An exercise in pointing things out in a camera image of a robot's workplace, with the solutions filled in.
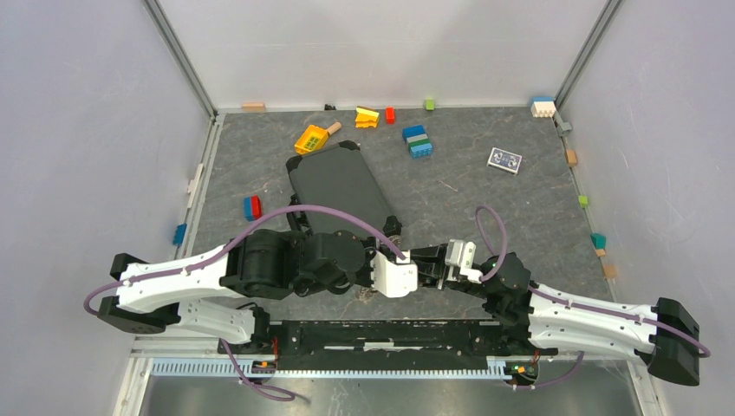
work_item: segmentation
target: yellow toy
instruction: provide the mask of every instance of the yellow toy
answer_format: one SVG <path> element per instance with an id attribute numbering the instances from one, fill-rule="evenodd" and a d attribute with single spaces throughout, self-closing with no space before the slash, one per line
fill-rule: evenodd
<path id="1" fill-rule="evenodd" d="M 341 127 L 342 124 L 339 121 L 329 126 L 329 128 L 327 128 L 326 130 L 312 124 L 311 126 L 306 127 L 306 130 L 296 142 L 294 148 L 299 154 L 305 154 L 309 152 L 314 152 L 315 150 L 319 150 L 322 148 L 322 146 L 324 146 L 324 143 L 327 142 L 329 136 L 337 133 L 337 130 L 339 130 Z"/>
<path id="2" fill-rule="evenodd" d="M 377 127 L 378 126 L 378 119 L 381 116 L 380 113 L 368 107 L 358 106 L 356 110 L 357 110 L 357 117 L 354 119 L 355 127 L 366 128 L 366 127 Z"/>

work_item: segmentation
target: gray floor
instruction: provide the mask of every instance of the gray floor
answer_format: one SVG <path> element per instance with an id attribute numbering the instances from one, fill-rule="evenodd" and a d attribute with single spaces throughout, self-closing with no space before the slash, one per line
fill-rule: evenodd
<path id="1" fill-rule="evenodd" d="M 569 362 L 543 362 L 540 381 L 566 373 Z M 240 414 L 390 416 L 633 416 L 640 414 L 625 363 L 585 361 L 564 383 L 516 392 L 488 380 L 272 380 L 305 399 L 266 400 L 233 379 L 153 377 L 141 415 Z"/>
<path id="2" fill-rule="evenodd" d="M 473 212 L 477 205 L 489 204 L 504 219 L 510 247 L 533 279 L 609 299 L 551 119 L 534 119 L 524 107 L 398 110 L 394 125 L 381 121 L 375 129 L 356 129 L 354 117 L 354 111 L 228 114 L 194 254 L 226 243 L 247 225 L 244 197 L 258 195 L 264 211 L 287 205 L 293 191 L 284 163 L 295 155 L 294 143 L 309 124 L 326 127 L 338 120 L 343 128 L 328 143 L 352 140 L 361 145 L 404 225 L 404 249 L 463 238 L 481 247 L 476 258 L 487 257 Z M 400 137 L 402 128 L 417 124 L 424 125 L 434 146 L 428 158 L 411 159 Z M 523 155 L 517 176 L 485 165 L 494 146 Z M 489 215 L 485 223 L 498 241 Z M 286 230 L 288 225 L 279 218 L 269 228 Z M 405 298 L 386 299 L 353 288 L 343 296 L 322 292 L 258 303 L 277 320 L 487 317 L 482 301 L 450 290 L 419 289 Z"/>

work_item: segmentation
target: toy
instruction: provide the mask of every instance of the toy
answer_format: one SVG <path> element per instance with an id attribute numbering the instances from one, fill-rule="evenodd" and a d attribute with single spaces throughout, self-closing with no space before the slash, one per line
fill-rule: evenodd
<path id="1" fill-rule="evenodd" d="M 434 148 L 423 126 L 404 128 L 402 136 L 403 141 L 408 144 L 408 151 L 412 158 L 423 158 L 433 153 Z"/>
<path id="2" fill-rule="evenodd" d="M 264 113 L 265 103 L 264 102 L 244 102 L 243 110 L 248 113 Z"/>
<path id="3" fill-rule="evenodd" d="M 357 117 L 354 119 L 354 126 L 357 128 L 377 127 L 378 120 L 381 115 L 372 108 L 357 106 Z"/>
<path id="4" fill-rule="evenodd" d="M 593 232 L 591 237 L 592 237 L 592 244 L 595 245 L 596 250 L 605 248 L 605 244 L 608 242 L 605 236 L 603 236 L 599 232 Z"/>
<path id="5" fill-rule="evenodd" d="M 246 197 L 243 200 L 243 206 L 245 209 L 245 219 L 248 221 L 253 222 L 263 216 L 263 205 L 258 195 Z"/>
<path id="6" fill-rule="evenodd" d="M 574 150 L 567 151 L 567 166 L 576 166 L 576 152 Z"/>
<path id="7" fill-rule="evenodd" d="M 173 245 L 181 247 L 184 243 L 184 235 L 186 234 L 186 224 L 179 224 L 176 227 L 176 232 L 173 234 Z"/>
<path id="8" fill-rule="evenodd" d="M 613 277 L 618 276 L 618 270 L 615 268 L 614 264 L 604 264 L 602 266 L 602 273 L 605 274 L 606 279 L 612 279 Z"/>
<path id="9" fill-rule="evenodd" d="M 534 117 L 554 117 L 556 106 L 553 97 L 533 97 L 530 113 Z"/>
<path id="10" fill-rule="evenodd" d="M 319 150 L 324 146 L 324 143 L 327 142 L 329 136 L 337 133 L 341 127 L 342 124 L 339 121 L 329 126 L 327 129 L 323 129 L 312 124 L 311 126 L 306 127 L 306 130 L 303 132 L 299 140 L 296 141 L 294 148 L 299 154 Z"/>
<path id="11" fill-rule="evenodd" d="M 386 123 L 393 124 L 395 122 L 395 108 L 386 107 Z"/>
<path id="12" fill-rule="evenodd" d="M 518 174 L 518 169 L 521 167 L 521 160 L 523 156 L 511 152 L 506 152 L 503 149 L 493 147 L 490 152 L 490 157 L 487 158 L 487 165 L 502 169 L 512 174 Z"/>

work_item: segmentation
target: yellow lego brick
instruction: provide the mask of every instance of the yellow lego brick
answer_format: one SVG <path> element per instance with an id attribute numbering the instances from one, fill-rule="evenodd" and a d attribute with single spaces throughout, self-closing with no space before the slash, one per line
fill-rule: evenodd
<path id="1" fill-rule="evenodd" d="M 357 114 L 357 117 L 354 118 L 355 123 L 362 123 L 364 121 L 377 121 L 378 117 L 373 117 L 372 115 L 367 114 Z"/>
<path id="2" fill-rule="evenodd" d="M 381 115 L 380 113 L 375 111 L 373 108 L 369 108 L 369 107 L 357 106 L 356 110 L 358 114 L 370 115 L 375 118 Z"/>
<path id="3" fill-rule="evenodd" d="M 368 128 L 368 127 L 377 127 L 378 121 L 361 121 L 354 124 L 357 128 Z"/>

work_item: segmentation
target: wooden block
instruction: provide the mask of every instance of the wooden block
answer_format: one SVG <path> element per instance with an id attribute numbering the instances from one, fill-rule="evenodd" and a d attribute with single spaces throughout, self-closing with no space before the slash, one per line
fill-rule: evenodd
<path id="1" fill-rule="evenodd" d="M 567 151 L 567 165 L 569 167 L 576 166 L 576 152 L 574 150 Z"/>
<path id="2" fill-rule="evenodd" d="M 244 102 L 243 110 L 251 113 L 264 113 L 265 103 L 264 102 Z"/>
<path id="3" fill-rule="evenodd" d="M 612 279 L 613 277 L 618 276 L 618 270 L 615 268 L 614 264 L 604 264 L 602 266 L 602 271 L 604 272 L 606 279 Z"/>

